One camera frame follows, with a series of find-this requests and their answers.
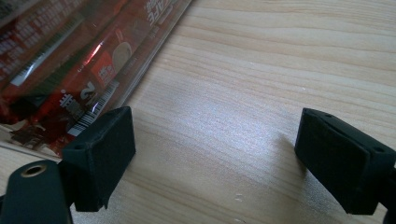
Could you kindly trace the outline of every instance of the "red packaging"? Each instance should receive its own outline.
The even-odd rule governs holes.
[[[0,2],[0,27],[9,24],[40,0],[2,0]]]
[[[0,27],[0,88],[87,0],[40,1]]]
[[[169,1],[160,0],[160,3],[163,12],[162,7]],[[142,7],[126,6],[93,42],[93,48],[82,62],[73,66],[58,88],[30,117],[33,125],[43,128],[46,143],[65,134],[83,116],[147,36],[151,25]]]
[[[87,18],[76,16],[47,43],[32,61],[6,85],[1,96],[6,104],[12,104],[28,94],[38,83],[42,82],[53,71],[84,46],[90,44],[95,37],[110,24],[112,19],[128,3],[126,0],[96,0],[87,6],[89,12],[82,13]]]
[[[164,15],[159,19],[158,23],[152,28],[144,42],[139,46],[133,58],[128,62],[122,71],[113,80],[111,85],[106,89],[105,94],[97,101],[92,109],[87,111],[85,115],[76,123],[67,134],[59,137],[55,142],[49,145],[54,152],[60,154],[61,149],[71,142],[76,136],[91,125],[102,113],[110,110],[113,105],[122,97],[125,90],[131,83],[137,82],[138,74],[144,73],[153,55],[158,47],[164,41],[163,37],[169,33],[177,19],[184,11],[188,2],[183,0],[174,1],[175,3],[168,7]]]
[[[59,85],[59,83],[64,78],[65,73],[70,70],[74,64],[81,60],[81,52],[85,52],[86,49],[88,49],[88,46],[80,50],[75,57],[63,64],[45,81],[41,82],[39,88],[29,91],[18,101],[9,105],[6,101],[0,98],[0,122],[4,124],[15,124],[23,119],[28,118],[29,116],[32,116],[33,113],[35,113],[37,109],[43,104],[44,100]],[[29,107],[31,109],[26,110],[23,106],[20,106],[21,102],[25,104],[25,107]]]

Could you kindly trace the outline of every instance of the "wooden table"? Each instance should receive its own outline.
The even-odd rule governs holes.
[[[196,0],[128,102],[137,154],[76,223],[381,223],[296,159],[303,107],[396,148],[396,2]],[[37,158],[0,149],[0,192]]]

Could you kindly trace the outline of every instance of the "plastic packaging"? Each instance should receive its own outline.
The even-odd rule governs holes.
[[[0,22],[0,88],[7,85],[86,2],[41,0],[29,7],[24,1],[2,1],[3,7],[8,7],[9,11],[2,14]]]
[[[10,133],[3,138],[61,156],[100,114],[124,103],[190,1],[84,3],[2,88],[0,122]]]

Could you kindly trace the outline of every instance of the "black plastic part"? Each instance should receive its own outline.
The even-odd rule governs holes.
[[[355,215],[374,213],[396,162],[391,148],[333,115],[308,108],[295,153],[345,211]]]
[[[0,196],[0,216],[1,216],[1,211],[2,211],[2,208],[3,208],[4,196],[5,195]]]
[[[32,162],[9,177],[0,223],[72,223],[56,162]]]
[[[63,149],[59,167],[68,203],[74,202],[80,212],[107,207],[134,154],[131,108],[105,113]]]
[[[384,217],[384,224],[395,224],[396,223],[396,214],[388,211]]]
[[[387,179],[385,184],[379,191],[379,201],[388,208],[393,214],[393,219],[396,218],[396,169],[393,168],[393,172]]]

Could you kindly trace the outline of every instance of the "black foam block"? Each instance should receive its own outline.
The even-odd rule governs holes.
[[[295,153],[349,214],[372,215],[395,152],[337,117],[305,108]]]
[[[63,149],[61,170],[67,192],[73,190],[76,209],[96,212],[107,207],[111,193],[135,154],[130,107],[105,113]]]

